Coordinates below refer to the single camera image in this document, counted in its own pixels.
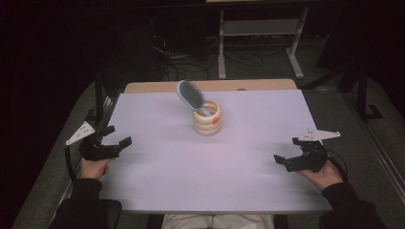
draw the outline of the person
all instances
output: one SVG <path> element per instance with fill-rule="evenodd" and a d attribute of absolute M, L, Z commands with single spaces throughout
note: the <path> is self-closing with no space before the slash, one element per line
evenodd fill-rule
<path fill-rule="evenodd" d="M 72 195 L 62 201 L 50 225 L 50 229 L 106 228 L 107 219 L 99 199 L 99 179 L 108 168 L 111 159 L 80 161 L 81 176 L 74 181 Z M 321 229 L 384 229 L 373 203 L 360 199 L 351 184 L 344 182 L 337 168 L 327 161 L 314 173 L 310 170 L 297 172 L 309 179 L 328 200 L 332 210 L 321 217 Z"/>

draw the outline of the human hand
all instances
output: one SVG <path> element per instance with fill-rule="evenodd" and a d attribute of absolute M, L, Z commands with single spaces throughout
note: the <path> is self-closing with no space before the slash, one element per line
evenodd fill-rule
<path fill-rule="evenodd" d="M 80 167 L 81 167 L 80 178 L 100 179 L 107 172 L 108 163 L 110 161 L 111 159 L 92 161 L 82 158 L 80 160 Z"/>
<path fill-rule="evenodd" d="M 297 173 L 309 179 L 321 191 L 332 184 L 343 182 L 339 171 L 329 160 L 327 160 L 324 167 L 317 173 L 311 170 L 303 170 Z"/>

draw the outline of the white pants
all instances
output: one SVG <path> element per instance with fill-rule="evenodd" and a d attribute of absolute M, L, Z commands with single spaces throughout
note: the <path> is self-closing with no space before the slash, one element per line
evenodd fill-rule
<path fill-rule="evenodd" d="M 273 215 L 165 215 L 161 229 L 274 229 Z"/>

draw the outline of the black sleeve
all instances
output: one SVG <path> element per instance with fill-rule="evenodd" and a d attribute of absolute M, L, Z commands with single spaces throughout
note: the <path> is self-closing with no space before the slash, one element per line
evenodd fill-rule
<path fill-rule="evenodd" d="M 332 210 L 324 216 L 328 229 L 384 229 L 375 205 L 360 199 L 347 183 L 333 184 L 322 191 Z"/>
<path fill-rule="evenodd" d="M 102 184 L 97 179 L 75 180 L 72 195 L 62 201 L 50 229 L 106 228 L 106 212 L 99 199 Z"/>

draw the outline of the white tabletop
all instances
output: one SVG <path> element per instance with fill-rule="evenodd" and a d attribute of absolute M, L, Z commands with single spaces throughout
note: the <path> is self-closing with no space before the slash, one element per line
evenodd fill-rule
<path fill-rule="evenodd" d="M 273 155 L 302 154 L 292 138 L 316 129 L 299 90 L 206 92 L 222 108 L 221 130 L 198 135 L 176 93 L 122 94 L 103 144 L 130 136 L 110 163 L 102 198 L 147 213 L 325 212 L 329 204 Z"/>

